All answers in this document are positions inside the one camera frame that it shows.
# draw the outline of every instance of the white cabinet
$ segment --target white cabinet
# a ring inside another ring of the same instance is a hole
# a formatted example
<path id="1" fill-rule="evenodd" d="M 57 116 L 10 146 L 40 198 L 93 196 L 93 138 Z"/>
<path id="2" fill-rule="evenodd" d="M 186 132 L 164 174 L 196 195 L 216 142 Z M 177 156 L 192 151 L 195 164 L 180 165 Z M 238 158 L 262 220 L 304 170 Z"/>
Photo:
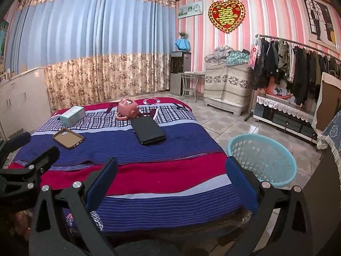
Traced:
<path id="1" fill-rule="evenodd" d="M 42 68 L 27 71 L 0 86 L 0 122 L 5 138 L 20 129 L 38 129 L 50 116 Z"/>

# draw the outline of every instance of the gold chinese character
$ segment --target gold chinese character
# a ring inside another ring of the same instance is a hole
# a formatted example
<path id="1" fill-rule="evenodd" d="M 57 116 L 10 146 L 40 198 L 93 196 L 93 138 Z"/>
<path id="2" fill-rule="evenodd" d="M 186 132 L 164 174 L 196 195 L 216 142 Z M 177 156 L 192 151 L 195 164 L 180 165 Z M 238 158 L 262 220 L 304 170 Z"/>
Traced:
<path id="1" fill-rule="evenodd" d="M 221 8 L 218 12 L 219 18 L 217 20 L 222 26 L 226 24 L 232 25 L 235 22 L 234 18 L 238 17 L 238 15 L 233 14 L 232 7 Z"/>

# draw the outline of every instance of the pink toy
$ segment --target pink toy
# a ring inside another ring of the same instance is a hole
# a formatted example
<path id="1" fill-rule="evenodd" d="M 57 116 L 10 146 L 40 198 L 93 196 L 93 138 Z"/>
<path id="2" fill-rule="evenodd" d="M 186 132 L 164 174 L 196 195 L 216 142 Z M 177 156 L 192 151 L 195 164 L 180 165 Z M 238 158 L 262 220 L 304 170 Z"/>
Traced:
<path id="1" fill-rule="evenodd" d="M 117 120 L 128 120 L 128 118 L 135 118 L 140 114 L 139 105 L 130 98 L 123 98 L 120 103 L 118 103 L 116 114 Z"/>

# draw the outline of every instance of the basket rim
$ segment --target basket rim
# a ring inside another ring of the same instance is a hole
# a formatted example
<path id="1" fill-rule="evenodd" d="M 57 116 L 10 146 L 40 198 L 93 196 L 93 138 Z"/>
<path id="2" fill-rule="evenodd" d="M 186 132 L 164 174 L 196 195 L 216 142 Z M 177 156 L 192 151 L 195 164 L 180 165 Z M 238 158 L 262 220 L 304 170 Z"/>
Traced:
<path id="1" fill-rule="evenodd" d="M 281 143 L 279 143 L 278 141 L 274 140 L 273 138 L 270 138 L 270 137 L 266 137 L 266 136 L 263 136 L 263 135 L 258 135 L 258 134 L 240 134 L 240 135 L 237 135 L 235 137 L 233 137 L 229 144 L 227 145 L 227 149 L 226 149 L 226 152 L 227 152 L 227 156 L 228 157 L 231 157 L 233 156 L 232 155 L 232 151 L 231 151 L 231 148 L 232 148 L 232 144 L 238 142 L 238 141 L 245 141 L 245 137 L 250 137 L 249 140 L 255 140 L 255 139 L 264 139 L 264 140 L 268 140 L 272 143 L 275 143 L 276 145 L 278 145 L 279 147 L 281 147 L 285 153 L 286 153 L 286 157 L 288 157 L 290 160 L 292 160 L 292 162 L 294 163 L 295 165 L 295 170 L 293 172 L 293 175 L 286 181 L 282 181 L 282 182 L 277 182 L 277 183 L 271 183 L 269 182 L 272 186 L 274 186 L 275 188 L 281 188 L 281 187 L 285 187 L 285 186 L 288 186 L 293 180 L 294 178 L 296 177 L 296 174 L 297 174 L 297 163 L 295 161 L 295 158 L 294 156 L 291 154 L 291 152 Z"/>

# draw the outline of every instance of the fringe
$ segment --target fringe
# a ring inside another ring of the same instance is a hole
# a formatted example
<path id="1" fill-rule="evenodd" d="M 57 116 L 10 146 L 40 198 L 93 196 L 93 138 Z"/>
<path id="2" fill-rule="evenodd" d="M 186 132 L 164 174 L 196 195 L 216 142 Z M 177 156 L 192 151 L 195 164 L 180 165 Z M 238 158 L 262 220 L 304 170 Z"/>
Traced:
<path id="1" fill-rule="evenodd" d="M 316 146 L 318 149 L 325 149 L 328 147 L 327 144 L 321 143 L 322 140 L 329 144 L 331 152 L 334 155 L 335 163 L 336 163 L 336 166 L 338 167 L 339 180 L 340 180 L 340 190 L 341 190 L 341 158 L 340 158 L 339 151 L 338 151 L 338 149 L 336 149 L 335 144 L 334 144 L 333 140 L 330 138 L 330 136 L 323 136 L 323 135 L 318 136 L 318 145 Z"/>

